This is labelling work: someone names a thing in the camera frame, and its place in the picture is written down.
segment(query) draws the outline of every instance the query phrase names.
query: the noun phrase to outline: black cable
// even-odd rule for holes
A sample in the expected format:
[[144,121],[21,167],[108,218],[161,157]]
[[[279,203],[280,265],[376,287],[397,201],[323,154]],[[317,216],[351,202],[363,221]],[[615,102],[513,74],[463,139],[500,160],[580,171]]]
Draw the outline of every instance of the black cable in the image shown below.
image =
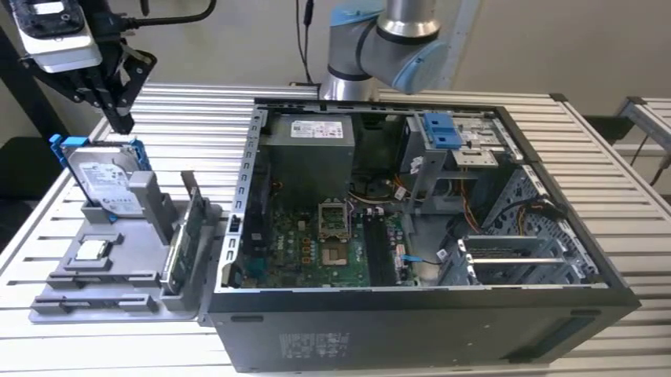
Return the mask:
[[429,265],[443,265],[441,262],[431,262],[431,261],[427,261],[425,259],[423,259],[421,262],[428,263]]
[[307,47],[309,46],[309,34],[311,34],[311,27],[309,25],[305,26],[305,60],[303,61],[303,65],[305,66],[305,74],[307,74],[307,81],[309,84],[312,84],[312,75],[311,75],[311,66],[307,63]]
[[464,216],[453,215],[449,219],[447,224],[444,225],[444,237],[440,240],[439,243],[439,250],[444,249],[449,243],[451,240],[455,240],[457,237],[452,234],[453,229],[459,225],[460,221],[465,221]]
[[305,53],[303,52],[303,45],[301,45],[301,22],[300,22],[300,16],[299,16],[300,6],[299,6],[299,3],[297,3],[297,0],[295,1],[295,4],[296,4],[296,42],[297,42],[297,52],[301,55],[303,70],[305,71],[305,80],[308,81],[309,84],[312,84],[311,72],[309,72],[309,69],[307,67],[307,56],[305,56]]
[[315,0],[307,0],[305,2],[305,12],[303,13],[303,26],[305,27],[305,60],[303,64],[305,65],[307,81],[312,84],[311,66],[308,62],[307,47],[309,46],[309,35],[311,35],[311,25],[312,25],[312,13],[315,11]]
[[140,10],[143,12],[143,16],[149,15],[149,0],[140,0]]
[[143,20],[137,20],[136,18],[125,19],[125,30],[137,29],[139,27],[145,26],[157,26],[157,25],[176,25],[176,24],[189,24],[192,22],[199,22],[208,18],[212,14],[213,9],[217,6],[217,0],[209,0],[208,8],[199,14],[193,14],[192,16],[181,16],[181,17],[164,17],[164,18],[145,18]]
[[658,169],[658,172],[654,174],[652,181],[650,181],[650,185],[654,186],[658,183],[659,177],[662,177],[663,167]]
[[636,149],[636,153],[634,154],[634,157],[631,158],[630,166],[634,166],[634,163],[636,162],[636,159],[639,158],[639,153],[640,149],[643,149],[643,146],[646,145],[646,141],[648,140],[648,135],[643,138],[643,141],[640,142],[639,149]]
[[492,221],[489,222],[488,225],[483,225],[480,228],[484,230],[487,228],[491,228],[493,223],[496,222],[496,220],[499,219],[499,217],[501,216],[501,214],[509,210],[511,208],[516,207],[516,206],[520,206],[523,204],[528,204],[528,203],[535,203],[537,202],[539,200],[544,199],[545,196],[543,195],[539,195],[539,196],[533,196],[532,198],[528,198],[528,199],[523,199],[523,200],[517,200],[516,202],[512,202],[509,203],[507,206],[504,206],[504,208],[499,211],[499,213],[496,214],[496,216],[493,217]]

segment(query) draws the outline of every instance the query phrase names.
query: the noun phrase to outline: blue plastic latch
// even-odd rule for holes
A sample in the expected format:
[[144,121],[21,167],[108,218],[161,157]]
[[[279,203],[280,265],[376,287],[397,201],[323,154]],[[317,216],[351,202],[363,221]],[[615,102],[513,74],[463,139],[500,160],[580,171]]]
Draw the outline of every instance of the blue plastic latch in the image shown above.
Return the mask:
[[415,257],[413,255],[401,255],[400,258],[408,262],[423,262],[424,261],[420,257]]
[[85,136],[69,136],[61,145],[67,148],[79,148],[89,144],[88,137]]
[[444,113],[424,113],[424,129],[431,144],[440,149],[460,149],[461,137],[453,129],[452,116]]
[[137,155],[137,162],[140,163],[141,170],[152,170],[149,164],[149,157],[147,156],[147,151],[144,150],[144,143],[135,139],[129,141],[129,145],[135,149],[135,154]]
[[49,137],[49,142],[52,143],[51,150],[59,159],[59,163],[63,167],[68,167],[67,158],[61,149],[63,136],[60,134],[53,134],[52,137]]

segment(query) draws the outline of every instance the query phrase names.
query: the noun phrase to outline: blue drive bracket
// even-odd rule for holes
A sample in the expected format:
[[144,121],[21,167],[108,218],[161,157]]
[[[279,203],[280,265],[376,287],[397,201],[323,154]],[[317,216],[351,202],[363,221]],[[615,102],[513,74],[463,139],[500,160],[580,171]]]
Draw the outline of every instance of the blue drive bracket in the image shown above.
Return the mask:
[[[49,142],[52,143],[51,149],[53,154],[56,155],[56,158],[59,159],[59,163],[65,169],[69,170],[71,176],[75,179],[76,184],[80,186],[80,190],[84,193],[85,197],[85,205],[95,206],[93,200],[91,199],[88,192],[85,192],[84,190],[84,185],[81,184],[80,179],[76,176],[75,170],[72,169],[72,165],[67,160],[65,153],[63,152],[65,148],[79,148],[87,146],[91,143],[88,137],[71,136],[67,139],[64,139],[60,134],[53,134],[52,137],[49,137]],[[119,217],[109,211],[105,212],[109,221],[113,223],[119,219]]]
[[128,143],[135,149],[135,154],[137,155],[137,162],[140,163],[141,170],[152,170],[149,164],[149,157],[147,156],[147,151],[144,150],[144,143],[133,138]]
[[460,149],[461,137],[453,128],[452,116],[444,113],[424,113],[424,130],[428,141],[437,149]]

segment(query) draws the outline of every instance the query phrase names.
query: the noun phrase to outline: metal slatted table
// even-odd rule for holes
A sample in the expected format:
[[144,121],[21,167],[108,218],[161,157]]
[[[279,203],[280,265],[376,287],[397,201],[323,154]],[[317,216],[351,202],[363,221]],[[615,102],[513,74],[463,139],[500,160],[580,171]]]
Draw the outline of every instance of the metal slatted table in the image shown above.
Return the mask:
[[628,97],[619,116],[624,116],[671,153],[671,98]]
[[[231,204],[255,97],[313,97],[312,88],[149,84],[133,135],[161,189],[185,199],[179,172]],[[551,365],[328,372],[320,375],[671,375],[671,208],[565,102],[547,95],[429,91],[383,101],[507,107],[643,306]],[[120,140],[104,122],[92,137]],[[33,325],[28,307],[81,225],[81,191],[61,174],[0,254],[0,372],[27,375],[235,375],[212,328],[195,322]]]

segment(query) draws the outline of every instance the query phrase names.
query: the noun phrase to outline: metal frame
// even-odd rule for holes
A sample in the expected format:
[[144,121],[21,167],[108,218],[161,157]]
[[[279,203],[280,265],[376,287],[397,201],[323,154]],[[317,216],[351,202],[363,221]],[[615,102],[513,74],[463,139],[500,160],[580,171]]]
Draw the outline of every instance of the metal frame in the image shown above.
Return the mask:
[[[383,90],[380,95],[392,102],[491,104],[507,108],[643,308],[549,365],[413,368],[357,374],[666,377],[671,373],[671,210],[659,204],[647,184],[583,118],[545,94],[428,91],[405,96]],[[173,198],[187,197],[184,189],[179,189],[179,171],[192,169],[203,194],[225,209],[231,207],[255,97],[313,98],[315,88],[184,84],[144,87],[133,107],[135,135],[145,142],[161,189]],[[108,132],[105,122],[100,122],[92,137],[127,140]],[[217,334],[195,322],[121,327],[92,324],[85,328],[28,323],[27,307],[55,264],[49,258],[64,255],[83,221],[81,201],[79,189],[72,188],[72,181],[63,174],[0,254],[0,348],[17,356],[3,359],[0,370],[89,375],[108,368],[109,373],[144,375],[147,367],[152,367],[165,374],[235,375]],[[115,357],[109,358],[100,348],[112,345]],[[73,346],[80,350],[79,357],[71,355]]]
[[667,153],[671,153],[671,99],[628,97],[618,116],[630,118]]

